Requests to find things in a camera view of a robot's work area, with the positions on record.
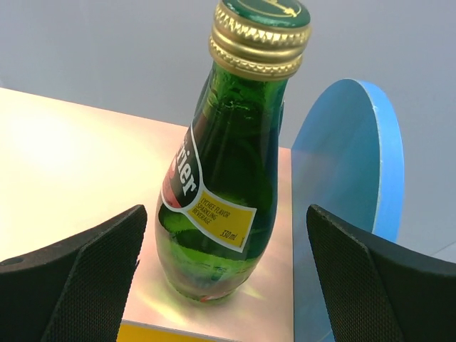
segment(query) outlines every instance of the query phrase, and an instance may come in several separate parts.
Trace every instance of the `green cap top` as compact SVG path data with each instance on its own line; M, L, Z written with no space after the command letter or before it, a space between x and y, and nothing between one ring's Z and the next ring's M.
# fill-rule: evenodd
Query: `green cap top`
M310 24L311 15L297 0L222 0L238 16L258 24L293 29Z

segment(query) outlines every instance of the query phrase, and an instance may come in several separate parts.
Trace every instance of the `bottle neck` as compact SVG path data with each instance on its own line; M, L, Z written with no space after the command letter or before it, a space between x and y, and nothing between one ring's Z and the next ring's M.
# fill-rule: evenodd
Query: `bottle neck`
M197 112L242 131L271 130L279 125L286 84L241 78L213 63Z

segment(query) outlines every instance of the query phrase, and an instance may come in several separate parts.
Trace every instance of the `yellow label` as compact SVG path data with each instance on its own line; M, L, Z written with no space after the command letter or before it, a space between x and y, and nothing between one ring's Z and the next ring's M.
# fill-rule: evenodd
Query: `yellow label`
M222 246L242 252L256 211L228 202L203 189L187 214L203 234Z

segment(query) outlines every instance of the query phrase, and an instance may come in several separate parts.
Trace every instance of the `reflective surface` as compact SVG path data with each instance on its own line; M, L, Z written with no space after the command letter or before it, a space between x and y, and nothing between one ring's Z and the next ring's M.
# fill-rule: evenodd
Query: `reflective surface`
M292 341L290 150L279 151L276 224L250 279L214 306L188 301L167 285L153 217L185 131L0 89L0 260L144 204L149 220L125 320L235 341Z

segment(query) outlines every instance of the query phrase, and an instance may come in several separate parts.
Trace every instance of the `bottle label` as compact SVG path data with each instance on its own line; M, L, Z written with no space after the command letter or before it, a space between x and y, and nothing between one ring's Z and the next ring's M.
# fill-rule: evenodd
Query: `bottle label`
M227 201L205 187L193 125L171 162L161 196L169 210L183 213L210 239L237 252L244 250L257 209Z

